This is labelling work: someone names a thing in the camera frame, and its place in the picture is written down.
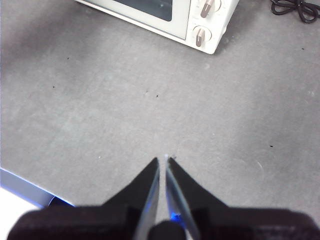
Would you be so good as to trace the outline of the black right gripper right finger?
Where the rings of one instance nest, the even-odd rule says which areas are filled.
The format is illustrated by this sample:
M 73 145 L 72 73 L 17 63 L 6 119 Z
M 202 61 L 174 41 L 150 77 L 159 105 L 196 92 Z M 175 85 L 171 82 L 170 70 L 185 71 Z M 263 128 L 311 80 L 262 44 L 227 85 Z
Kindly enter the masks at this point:
M 194 240 L 318 240 L 309 215 L 283 208 L 232 207 L 197 183 L 170 157 L 166 164 L 169 214 Z

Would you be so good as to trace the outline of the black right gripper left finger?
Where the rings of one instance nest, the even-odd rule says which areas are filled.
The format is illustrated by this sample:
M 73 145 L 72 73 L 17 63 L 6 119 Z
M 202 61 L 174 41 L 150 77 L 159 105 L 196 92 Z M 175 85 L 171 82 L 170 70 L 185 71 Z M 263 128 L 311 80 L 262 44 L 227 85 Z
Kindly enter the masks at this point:
M 122 190 L 101 205 L 54 200 L 23 214 L 9 240 L 145 240 L 157 215 L 160 165 L 155 157 Z

